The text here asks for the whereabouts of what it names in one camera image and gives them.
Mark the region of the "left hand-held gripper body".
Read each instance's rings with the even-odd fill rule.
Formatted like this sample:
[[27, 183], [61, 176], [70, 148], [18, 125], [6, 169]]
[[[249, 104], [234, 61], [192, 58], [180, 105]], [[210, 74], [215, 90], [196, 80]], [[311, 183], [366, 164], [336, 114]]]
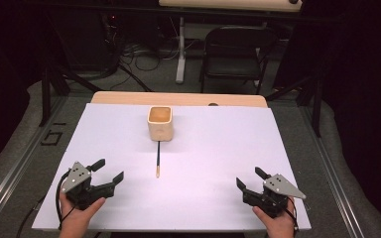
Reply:
[[100, 197], [108, 198], [114, 195], [114, 193], [107, 193], [109, 182], [92, 185], [91, 176], [93, 172], [88, 171], [86, 167], [80, 162], [74, 162], [62, 186], [62, 192], [67, 199], [80, 210], [88, 208]]

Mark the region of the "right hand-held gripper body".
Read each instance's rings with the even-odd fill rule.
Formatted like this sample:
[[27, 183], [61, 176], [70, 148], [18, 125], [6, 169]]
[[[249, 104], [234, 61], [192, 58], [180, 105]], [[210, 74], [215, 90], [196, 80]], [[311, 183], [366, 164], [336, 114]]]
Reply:
[[303, 192], [280, 174], [264, 180], [262, 192], [253, 192], [253, 197], [244, 197], [242, 193], [243, 202], [251, 206], [258, 206], [271, 218], [275, 218], [287, 210], [290, 196], [300, 199], [307, 198]]

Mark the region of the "black pen with tan tip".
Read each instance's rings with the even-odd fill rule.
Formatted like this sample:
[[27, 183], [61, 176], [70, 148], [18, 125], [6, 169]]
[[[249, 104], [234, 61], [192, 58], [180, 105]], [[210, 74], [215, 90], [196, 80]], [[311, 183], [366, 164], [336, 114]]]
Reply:
[[157, 162], [156, 162], [156, 178], [160, 177], [160, 162], [161, 162], [161, 142], [157, 144]]

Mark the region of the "square wooden pen holder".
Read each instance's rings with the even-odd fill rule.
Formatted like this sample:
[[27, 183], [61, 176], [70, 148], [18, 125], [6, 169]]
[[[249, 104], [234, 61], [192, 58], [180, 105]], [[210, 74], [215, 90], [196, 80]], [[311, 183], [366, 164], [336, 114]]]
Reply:
[[150, 138], [153, 141], [168, 142], [173, 139], [173, 109], [171, 107], [151, 107], [148, 113], [147, 123]]

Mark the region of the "person's right hand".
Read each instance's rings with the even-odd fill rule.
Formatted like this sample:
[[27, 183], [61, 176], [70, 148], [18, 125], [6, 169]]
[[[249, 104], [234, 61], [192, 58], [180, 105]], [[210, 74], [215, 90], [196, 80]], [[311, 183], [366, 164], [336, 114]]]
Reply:
[[271, 218], [258, 206], [253, 206], [252, 211], [258, 217], [258, 219], [265, 225], [266, 230], [293, 230], [295, 232], [295, 207], [294, 199], [292, 197], [288, 198], [287, 210], [284, 211], [280, 216]]

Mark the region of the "person's left hand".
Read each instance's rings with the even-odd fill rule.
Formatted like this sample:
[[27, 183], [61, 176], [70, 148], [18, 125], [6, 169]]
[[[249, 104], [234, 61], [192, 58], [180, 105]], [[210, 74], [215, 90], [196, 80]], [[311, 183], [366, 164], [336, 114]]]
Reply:
[[64, 193], [60, 193], [60, 205], [63, 216], [62, 229], [77, 229], [87, 230], [89, 222], [97, 211], [103, 206], [106, 199], [104, 197], [98, 198], [85, 210], [75, 208], [70, 201], [66, 198]]

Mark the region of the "white board sheet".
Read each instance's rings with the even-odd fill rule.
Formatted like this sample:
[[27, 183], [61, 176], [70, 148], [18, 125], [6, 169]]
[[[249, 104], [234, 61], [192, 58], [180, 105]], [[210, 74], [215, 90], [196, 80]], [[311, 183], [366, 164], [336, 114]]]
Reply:
[[262, 224], [243, 203], [236, 179], [259, 191], [259, 167], [293, 180], [294, 174], [269, 108], [176, 106], [174, 137], [151, 140], [146, 105], [86, 105], [58, 168], [74, 162], [106, 164], [95, 184], [124, 173], [112, 197], [90, 222], [90, 229], [112, 232], [245, 232]]

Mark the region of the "black metal stand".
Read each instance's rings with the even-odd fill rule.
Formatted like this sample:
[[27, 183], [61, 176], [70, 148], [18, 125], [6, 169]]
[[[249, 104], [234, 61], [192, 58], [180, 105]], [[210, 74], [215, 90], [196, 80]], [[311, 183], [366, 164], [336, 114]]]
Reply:
[[51, 103], [51, 88], [53, 88], [58, 95], [68, 96], [70, 88], [63, 79], [66, 76], [68, 79], [79, 83], [83, 87], [89, 89], [91, 92], [101, 91], [101, 88], [95, 86], [89, 81], [81, 78], [77, 74], [71, 72], [54, 59], [47, 59], [42, 77], [42, 121], [40, 126], [43, 127], [49, 121], [52, 115]]
[[321, 99], [322, 99], [322, 88], [323, 79], [319, 76], [308, 76], [301, 80], [296, 81], [289, 86], [286, 86], [278, 91], [268, 95], [266, 97], [267, 101], [273, 101], [275, 99], [284, 96], [285, 94], [300, 89], [299, 95], [296, 98], [298, 106], [307, 106], [309, 103], [313, 104], [311, 125], [317, 137], [320, 137], [319, 129], [319, 117], [321, 112]]

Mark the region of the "light wooden table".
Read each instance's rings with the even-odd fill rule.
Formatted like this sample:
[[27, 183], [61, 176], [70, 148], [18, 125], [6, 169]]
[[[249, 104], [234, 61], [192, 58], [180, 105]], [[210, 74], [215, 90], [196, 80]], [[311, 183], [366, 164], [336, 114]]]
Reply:
[[267, 108], [267, 101], [261, 95], [205, 94], [98, 91], [91, 99], [99, 104], [163, 105], [163, 106], [248, 106]]

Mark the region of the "black folding chair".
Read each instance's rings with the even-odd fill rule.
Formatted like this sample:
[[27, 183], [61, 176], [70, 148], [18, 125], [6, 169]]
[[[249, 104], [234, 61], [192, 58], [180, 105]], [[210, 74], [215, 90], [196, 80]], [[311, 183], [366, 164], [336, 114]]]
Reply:
[[268, 27], [219, 27], [210, 31], [204, 40], [200, 92], [208, 79], [257, 81], [260, 93], [269, 62], [269, 54], [278, 44], [276, 32]]

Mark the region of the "white desk leg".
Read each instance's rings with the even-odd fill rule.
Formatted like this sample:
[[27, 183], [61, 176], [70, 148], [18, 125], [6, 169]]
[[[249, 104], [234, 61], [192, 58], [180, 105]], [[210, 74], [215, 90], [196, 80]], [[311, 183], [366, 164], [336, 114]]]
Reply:
[[180, 18], [179, 26], [179, 57], [176, 74], [176, 83], [182, 84], [185, 80], [186, 54], [185, 54], [185, 20]]

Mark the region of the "beige background desk top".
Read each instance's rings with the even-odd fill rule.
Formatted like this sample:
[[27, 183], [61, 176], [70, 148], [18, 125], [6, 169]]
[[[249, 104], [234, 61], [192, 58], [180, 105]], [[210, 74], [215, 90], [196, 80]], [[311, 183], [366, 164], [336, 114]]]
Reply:
[[299, 12], [304, 0], [159, 0], [161, 6], [228, 10]]

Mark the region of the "aluminium floor rail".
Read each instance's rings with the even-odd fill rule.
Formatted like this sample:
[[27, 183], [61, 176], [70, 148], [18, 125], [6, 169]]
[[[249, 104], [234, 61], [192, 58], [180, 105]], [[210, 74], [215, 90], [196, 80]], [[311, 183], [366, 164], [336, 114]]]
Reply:
[[66, 98], [63, 96], [52, 99], [51, 114], [40, 126], [44, 106], [39, 101], [39, 97], [31, 97], [21, 122], [0, 153], [0, 212], [30, 164], [33, 152], [52, 125], [51, 121], [63, 108], [65, 102]]
[[324, 143], [322, 139], [317, 136], [316, 131], [313, 129], [311, 121], [312, 113], [307, 107], [301, 107], [300, 111], [308, 131], [313, 138], [315, 147], [319, 153], [319, 163], [322, 167], [324, 176], [326, 177], [328, 186], [331, 190], [332, 197], [338, 207], [339, 213], [345, 224], [345, 227], [347, 228], [350, 238], [365, 238], [352, 205], [350, 204], [342, 184], [336, 174], [335, 168], [324, 146]]

